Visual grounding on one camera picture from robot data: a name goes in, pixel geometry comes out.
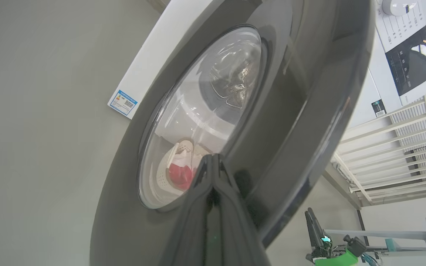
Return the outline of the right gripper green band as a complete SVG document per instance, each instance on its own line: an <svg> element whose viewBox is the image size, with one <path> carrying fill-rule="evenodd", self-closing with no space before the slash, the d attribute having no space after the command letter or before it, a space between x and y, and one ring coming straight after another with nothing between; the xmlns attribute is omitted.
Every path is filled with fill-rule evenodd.
<svg viewBox="0 0 426 266"><path fill-rule="evenodd" d="M310 244L313 248L312 253L308 254L307 257L310 257L310 261L314 266L355 266L358 263L358 246L347 246L343 254L333 256L333 248L331 246L323 246L323 239L326 238L326 235L311 208L305 211L305 218Z"/></svg>

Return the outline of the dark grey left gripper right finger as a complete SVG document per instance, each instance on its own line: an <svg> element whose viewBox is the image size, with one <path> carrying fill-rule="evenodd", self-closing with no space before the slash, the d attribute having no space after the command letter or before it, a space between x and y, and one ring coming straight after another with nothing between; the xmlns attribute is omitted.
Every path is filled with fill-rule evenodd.
<svg viewBox="0 0 426 266"><path fill-rule="evenodd" d="M213 190L220 210L222 266L269 266L260 241L236 181L223 157L213 155Z"/></svg>

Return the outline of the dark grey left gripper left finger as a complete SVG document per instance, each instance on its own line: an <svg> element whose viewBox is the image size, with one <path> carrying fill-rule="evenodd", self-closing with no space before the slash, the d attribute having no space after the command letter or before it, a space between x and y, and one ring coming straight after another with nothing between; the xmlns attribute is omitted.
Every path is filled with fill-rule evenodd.
<svg viewBox="0 0 426 266"><path fill-rule="evenodd" d="M186 192L172 234L159 260L161 266L203 266L206 261L207 215L213 190L209 176L213 155L200 161L196 176Z"/></svg>

